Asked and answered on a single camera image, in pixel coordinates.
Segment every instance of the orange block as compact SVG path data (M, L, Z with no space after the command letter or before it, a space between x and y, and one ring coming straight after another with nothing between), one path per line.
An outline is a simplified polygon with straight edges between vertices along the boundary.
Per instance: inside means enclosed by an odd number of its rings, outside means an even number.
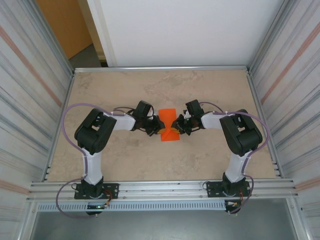
M180 136L171 129L172 123L177 119L175 108L160 109L159 118L165 125L165 131L161 133L161 141L178 141Z

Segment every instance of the wooden door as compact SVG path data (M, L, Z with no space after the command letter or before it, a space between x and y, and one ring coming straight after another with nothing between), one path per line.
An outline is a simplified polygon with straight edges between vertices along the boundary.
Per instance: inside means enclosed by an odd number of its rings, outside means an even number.
M77 0L36 0L68 59L92 44Z

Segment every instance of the white wall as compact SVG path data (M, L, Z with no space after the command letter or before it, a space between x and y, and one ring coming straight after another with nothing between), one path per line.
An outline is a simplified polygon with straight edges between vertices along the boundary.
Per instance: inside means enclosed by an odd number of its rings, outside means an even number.
M111 67L247 65L283 0L88 0Z

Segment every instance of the beige tabletop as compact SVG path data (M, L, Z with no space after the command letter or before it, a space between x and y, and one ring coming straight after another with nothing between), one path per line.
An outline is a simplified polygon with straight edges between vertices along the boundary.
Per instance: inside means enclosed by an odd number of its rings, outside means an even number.
M224 111L246 109L258 115L243 70L77 73L68 105L91 103L111 111L119 106L135 108L144 100L156 110L175 108L179 115L185 103L194 99L215 103ZM202 107L205 112L214 110L210 105ZM90 111L90 107L75 107L65 118L66 132L75 143L75 130ZM218 129L183 134L179 141L167 142L162 142L160 135L119 130L112 132L102 151L101 170L105 181L221 179L230 154ZM267 147L252 156L246 173L254 178L275 178ZM82 174L81 153L60 133L48 180L69 181Z

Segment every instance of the floor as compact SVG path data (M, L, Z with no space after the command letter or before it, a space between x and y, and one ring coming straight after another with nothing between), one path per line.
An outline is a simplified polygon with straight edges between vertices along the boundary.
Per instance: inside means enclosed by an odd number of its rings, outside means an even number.
M179 115L194 99L216 103L228 112L244 108L258 115L244 70L80 72L68 105L91 103L111 111L119 106L135 108L144 100L155 110L176 109ZM203 109L214 110L210 105ZM90 107L78 106L66 115L66 133L74 142L77 127L90 111ZM166 142L159 135L120 130L112 132L102 151L101 170L105 181L221 179L230 155L220 129L183 134L179 141ZM48 181L65 182L82 174L81 153L60 134ZM267 147L252 156L247 174L253 178L276 177Z
M101 68L101 64L93 44L83 49L69 59L71 66L75 68Z
M297 240L285 199L250 200L237 216L221 210L112 211L71 219L40 212L34 226L31 240Z

